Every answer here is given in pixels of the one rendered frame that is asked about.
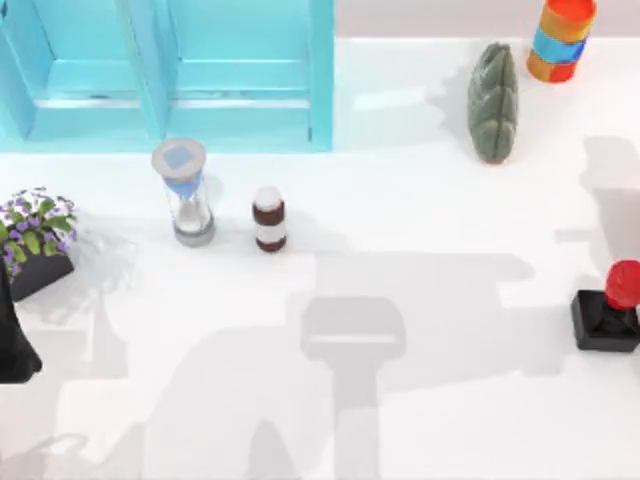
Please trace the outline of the grey and blue hourglass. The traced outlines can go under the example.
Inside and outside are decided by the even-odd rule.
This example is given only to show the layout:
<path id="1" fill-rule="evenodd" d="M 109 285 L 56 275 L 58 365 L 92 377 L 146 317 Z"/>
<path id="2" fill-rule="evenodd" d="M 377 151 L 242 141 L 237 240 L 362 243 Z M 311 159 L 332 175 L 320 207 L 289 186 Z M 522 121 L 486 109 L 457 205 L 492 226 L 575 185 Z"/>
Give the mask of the grey and blue hourglass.
<path id="1" fill-rule="evenodd" d="M 176 239 L 190 248 L 207 245 L 215 233 L 203 168 L 206 150 L 191 138 L 170 138 L 152 153 L 151 164 L 162 178 Z"/>

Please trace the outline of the brown bottle with white cap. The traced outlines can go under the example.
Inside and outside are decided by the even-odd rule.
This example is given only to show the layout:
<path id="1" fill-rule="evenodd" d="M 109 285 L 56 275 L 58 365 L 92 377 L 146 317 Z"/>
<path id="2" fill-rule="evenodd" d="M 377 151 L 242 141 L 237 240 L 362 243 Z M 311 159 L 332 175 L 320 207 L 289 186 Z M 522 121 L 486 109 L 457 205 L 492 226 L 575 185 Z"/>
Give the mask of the brown bottle with white cap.
<path id="1" fill-rule="evenodd" d="M 280 191 L 273 186 L 260 187 L 252 202 L 256 245 L 264 252 L 275 253 L 287 241 L 285 202 Z"/>

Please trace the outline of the purple flower plant black pot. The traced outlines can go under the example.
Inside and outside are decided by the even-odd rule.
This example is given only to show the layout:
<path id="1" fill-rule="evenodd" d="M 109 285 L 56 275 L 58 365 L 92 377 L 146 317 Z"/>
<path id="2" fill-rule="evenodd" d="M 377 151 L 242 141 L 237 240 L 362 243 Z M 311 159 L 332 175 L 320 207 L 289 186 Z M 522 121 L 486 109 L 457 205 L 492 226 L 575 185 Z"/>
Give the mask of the purple flower plant black pot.
<path id="1" fill-rule="evenodd" d="M 75 203 L 47 188 L 22 189 L 0 202 L 0 260 L 16 302 L 74 271 Z"/>

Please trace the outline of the red trophy on black base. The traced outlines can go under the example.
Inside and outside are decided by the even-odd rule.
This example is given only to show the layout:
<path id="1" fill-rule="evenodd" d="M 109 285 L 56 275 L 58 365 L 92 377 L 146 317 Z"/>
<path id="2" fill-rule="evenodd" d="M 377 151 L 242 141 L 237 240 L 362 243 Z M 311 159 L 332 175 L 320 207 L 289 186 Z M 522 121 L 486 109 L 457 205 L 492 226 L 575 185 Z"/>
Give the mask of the red trophy on black base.
<path id="1" fill-rule="evenodd" d="M 576 346 L 583 351 L 632 353 L 640 345 L 640 261 L 620 260 L 603 290 L 578 290 L 571 302 Z"/>

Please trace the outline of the orange and blue can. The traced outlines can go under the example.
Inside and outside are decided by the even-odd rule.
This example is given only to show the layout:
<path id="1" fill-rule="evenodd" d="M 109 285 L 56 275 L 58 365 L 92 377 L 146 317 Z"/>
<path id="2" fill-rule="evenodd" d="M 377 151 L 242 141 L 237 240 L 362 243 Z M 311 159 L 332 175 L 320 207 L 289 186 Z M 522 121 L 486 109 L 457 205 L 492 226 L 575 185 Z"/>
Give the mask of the orange and blue can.
<path id="1" fill-rule="evenodd" d="M 575 74 L 597 12 L 596 0 L 545 0 L 526 66 L 542 82 Z"/>

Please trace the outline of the light blue rack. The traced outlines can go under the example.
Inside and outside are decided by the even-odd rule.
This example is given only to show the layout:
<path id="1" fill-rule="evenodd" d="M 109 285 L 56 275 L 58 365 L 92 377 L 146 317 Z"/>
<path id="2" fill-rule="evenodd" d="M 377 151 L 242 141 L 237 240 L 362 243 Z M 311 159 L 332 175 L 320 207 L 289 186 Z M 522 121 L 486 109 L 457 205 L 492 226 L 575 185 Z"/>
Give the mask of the light blue rack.
<path id="1" fill-rule="evenodd" d="M 0 152 L 328 151 L 334 0 L 0 0 Z"/>

